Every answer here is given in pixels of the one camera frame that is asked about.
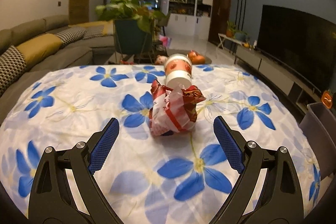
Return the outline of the red white plastic bag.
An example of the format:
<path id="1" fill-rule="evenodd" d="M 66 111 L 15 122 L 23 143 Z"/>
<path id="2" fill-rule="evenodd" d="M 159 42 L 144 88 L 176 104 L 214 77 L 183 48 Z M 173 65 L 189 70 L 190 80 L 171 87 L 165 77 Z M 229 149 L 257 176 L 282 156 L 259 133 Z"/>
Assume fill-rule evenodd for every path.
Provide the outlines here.
<path id="1" fill-rule="evenodd" d="M 151 85 L 151 95 L 153 107 L 149 111 L 149 127 L 152 136 L 190 132 L 197 121 L 197 104 L 206 99 L 195 85 L 172 89 L 157 80 Z"/>

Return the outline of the grey sectional sofa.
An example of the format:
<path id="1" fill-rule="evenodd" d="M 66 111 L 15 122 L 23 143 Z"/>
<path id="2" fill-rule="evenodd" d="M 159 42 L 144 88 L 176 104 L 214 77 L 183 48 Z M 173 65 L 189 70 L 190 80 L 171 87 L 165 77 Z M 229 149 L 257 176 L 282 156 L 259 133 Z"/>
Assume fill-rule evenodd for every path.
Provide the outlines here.
<path id="1" fill-rule="evenodd" d="M 57 15 L 1 30 L 1 119 L 47 73 L 103 65 L 113 53 L 112 21 L 70 25 Z"/>

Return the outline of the orange small clock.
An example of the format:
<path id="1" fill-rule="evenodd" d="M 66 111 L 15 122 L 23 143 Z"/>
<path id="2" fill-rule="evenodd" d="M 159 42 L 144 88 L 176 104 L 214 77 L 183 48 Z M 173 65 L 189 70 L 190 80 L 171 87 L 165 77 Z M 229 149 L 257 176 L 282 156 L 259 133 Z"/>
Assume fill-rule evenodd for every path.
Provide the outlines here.
<path id="1" fill-rule="evenodd" d="M 328 90 L 323 92 L 321 96 L 321 102 L 325 105 L 327 109 L 331 109 L 333 107 L 333 96 Z"/>

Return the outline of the grey low tv cabinet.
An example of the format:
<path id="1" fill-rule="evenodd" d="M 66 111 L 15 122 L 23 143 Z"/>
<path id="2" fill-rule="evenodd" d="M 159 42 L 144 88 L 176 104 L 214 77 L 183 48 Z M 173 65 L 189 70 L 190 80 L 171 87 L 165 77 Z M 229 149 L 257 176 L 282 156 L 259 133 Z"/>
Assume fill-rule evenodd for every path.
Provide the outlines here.
<path id="1" fill-rule="evenodd" d="M 258 51 L 237 46 L 235 56 L 236 60 L 243 61 L 270 81 L 303 112 L 307 112 L 307 105 L 321 101 L 315 88 L 309 87 L 278 62 Z"/>

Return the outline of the white folding side table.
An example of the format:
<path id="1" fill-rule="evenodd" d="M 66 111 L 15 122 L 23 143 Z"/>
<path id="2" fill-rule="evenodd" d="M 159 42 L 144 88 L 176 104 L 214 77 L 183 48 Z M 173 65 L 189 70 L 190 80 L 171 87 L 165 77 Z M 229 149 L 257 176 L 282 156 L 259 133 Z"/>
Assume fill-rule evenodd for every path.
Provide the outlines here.
<path id="1" fill-rule="evenodd" d="M 218 48 L 224 48 L 224 42 L 226 40 L 228 40 L 228 41 L 231 42 L 231 46 L 230 46 L 230 49 L 229 49 L 230 52 L 233 51 L 234 44 L 237 44 L 237 45 L 240 45 L 240 46 L 243 45 L 243 42 L 241 42 L 240 40 L 237 40 L 237 39 L 234 39 L 234 38 L 229 38 L 225 34 L 218 33 L 218 37 L 219 37 L 220 42 L 217 45 L 217 47 Z"/>

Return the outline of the white display cabinet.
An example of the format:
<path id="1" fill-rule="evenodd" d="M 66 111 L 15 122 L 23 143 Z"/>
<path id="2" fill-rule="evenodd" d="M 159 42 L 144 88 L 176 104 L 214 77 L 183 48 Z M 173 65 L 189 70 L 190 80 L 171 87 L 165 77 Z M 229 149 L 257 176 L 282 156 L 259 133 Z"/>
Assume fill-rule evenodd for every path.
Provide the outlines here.
<path id="1" fill-rule="evenodd" d="M 213 0 L 169 0 L 167 34 L 208 39 Z"/>

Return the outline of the small plants on side table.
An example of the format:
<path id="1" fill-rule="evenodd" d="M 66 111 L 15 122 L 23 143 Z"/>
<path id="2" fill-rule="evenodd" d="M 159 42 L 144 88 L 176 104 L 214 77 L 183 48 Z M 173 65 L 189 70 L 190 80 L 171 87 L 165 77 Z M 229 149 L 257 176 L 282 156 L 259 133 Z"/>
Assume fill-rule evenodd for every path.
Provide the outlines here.
<path id="1" fill-rule="evenodd" d="M 248 34 L 242 30 L 239 30 L 236 24 L 232 21 L 227 21 L 226 36 L 228 38 L 234 38 L 241 42 L 247 42 L 249 39 Z"/>

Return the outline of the green potted plant dark pot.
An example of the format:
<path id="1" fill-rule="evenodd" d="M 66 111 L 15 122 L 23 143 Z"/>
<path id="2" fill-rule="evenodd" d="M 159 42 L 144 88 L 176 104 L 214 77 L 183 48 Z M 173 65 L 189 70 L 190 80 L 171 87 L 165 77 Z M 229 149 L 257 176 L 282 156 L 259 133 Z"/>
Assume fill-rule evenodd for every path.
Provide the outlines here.
<path id="1" fill-rule="evenodd" d="M 155 24 L 166 18 L 139 0 L 110 0 L 95 8 L 100 20 L 112 21 L 114 45 L 120 55 L 143 55 L 153 50 Z"/>

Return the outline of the blue floral white tablecloth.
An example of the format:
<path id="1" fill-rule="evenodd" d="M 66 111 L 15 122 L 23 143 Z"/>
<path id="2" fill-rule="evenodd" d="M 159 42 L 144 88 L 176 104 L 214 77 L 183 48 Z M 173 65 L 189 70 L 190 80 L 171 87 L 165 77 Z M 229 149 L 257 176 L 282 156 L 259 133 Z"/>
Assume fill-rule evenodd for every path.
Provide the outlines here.
<path id="1" fill-rule="evenodd" d="M 46 147 L 70 149 L 101 131 L 110 118 L 120 133 L 94 177 L 125 223 L 208 223 L 238 179 L 213 133 L 222 116 L 260 147 L 289 150 L 304 212 L 317 204 L 321 172 L 295 118 L 253 75 L 234 66 L 199 65 L 193 84 L 205 97 L 191 132 L 153 137 L 151 83 L 161 66 L 80 66 L 28 76 L 28 86 L 1 125 L 1 183 L 28 213 L 29 193 Z"/>

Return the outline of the black white patterned cushion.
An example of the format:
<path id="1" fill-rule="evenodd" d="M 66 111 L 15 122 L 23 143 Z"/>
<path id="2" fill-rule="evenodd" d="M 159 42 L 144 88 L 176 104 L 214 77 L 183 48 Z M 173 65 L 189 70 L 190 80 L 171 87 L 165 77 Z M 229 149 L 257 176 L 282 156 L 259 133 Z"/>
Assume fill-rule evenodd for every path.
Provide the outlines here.
<path id="1" fill-rule="evenodd" d="M 10 46 L 1 55 L 0 70 L 0 94 L 2 96 L 26 71 L 25 58 L 15 46 Z"/>

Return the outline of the dark wooden door right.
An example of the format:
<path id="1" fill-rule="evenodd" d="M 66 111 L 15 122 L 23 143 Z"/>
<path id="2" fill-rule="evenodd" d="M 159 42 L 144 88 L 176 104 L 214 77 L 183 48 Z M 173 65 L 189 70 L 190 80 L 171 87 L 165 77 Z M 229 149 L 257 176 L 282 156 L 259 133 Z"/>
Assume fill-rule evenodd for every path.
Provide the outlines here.
<path id="1" fill-rule="evenodd" d="M 208 41 L 218 45 L 218 33 L 225 34 L 230 17 L 231 0 L 213 0 Z"/>

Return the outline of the grey plastic trash bin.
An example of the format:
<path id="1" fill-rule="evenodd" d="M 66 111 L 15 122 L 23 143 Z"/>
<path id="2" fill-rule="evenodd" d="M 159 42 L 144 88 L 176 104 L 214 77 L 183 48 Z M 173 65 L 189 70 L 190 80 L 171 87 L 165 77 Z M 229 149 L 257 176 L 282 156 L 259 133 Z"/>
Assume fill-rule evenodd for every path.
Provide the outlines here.
<path id="1" fill-rule="evenodd" d="M 323 180 L 335 172 L 335 116 L 322 102 L 309 104 L 307 109 L 299 127 L 318 160 Z"/>

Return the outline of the black flat television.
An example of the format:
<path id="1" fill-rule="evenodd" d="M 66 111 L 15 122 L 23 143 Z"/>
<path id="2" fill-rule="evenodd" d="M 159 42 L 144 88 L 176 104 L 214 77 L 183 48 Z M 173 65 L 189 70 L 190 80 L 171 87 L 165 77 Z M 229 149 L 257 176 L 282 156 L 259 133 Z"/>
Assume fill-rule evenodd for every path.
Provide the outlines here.
<path id="1" fill-rule="evenodd" d="M 257 48 L 318 91 L 327 90 L 335 70 L 335 24 L 319 16 L 264 5 Z"/>

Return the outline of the mustard yellow cushion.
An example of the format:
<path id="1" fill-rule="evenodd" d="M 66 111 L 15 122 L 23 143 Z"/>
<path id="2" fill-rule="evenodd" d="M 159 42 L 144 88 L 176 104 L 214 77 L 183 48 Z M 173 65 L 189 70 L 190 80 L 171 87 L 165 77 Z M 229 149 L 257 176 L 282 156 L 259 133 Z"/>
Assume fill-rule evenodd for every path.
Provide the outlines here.
<path id="1" fill-rule="evenodd" d="M 54 34 L 44 34 L 30 39 L 17 49 L 25 58 L 27 70 L 42 62 L 47 57 L 55 54 L 62 44 L 62 41 Z"/>

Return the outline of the orange white paper cup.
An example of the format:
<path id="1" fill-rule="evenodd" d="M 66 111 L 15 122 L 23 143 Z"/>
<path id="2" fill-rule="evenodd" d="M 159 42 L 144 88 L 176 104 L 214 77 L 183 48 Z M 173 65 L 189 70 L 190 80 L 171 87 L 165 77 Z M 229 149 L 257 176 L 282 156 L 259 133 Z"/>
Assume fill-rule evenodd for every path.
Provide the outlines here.
<path id="1" fill-rule="evenodd" d="M 164 64 L 165 85 L 172 89 L 189 88 L 192 85 L 192 68 L 192 62 L 186 55 L 171 55 Z"/>

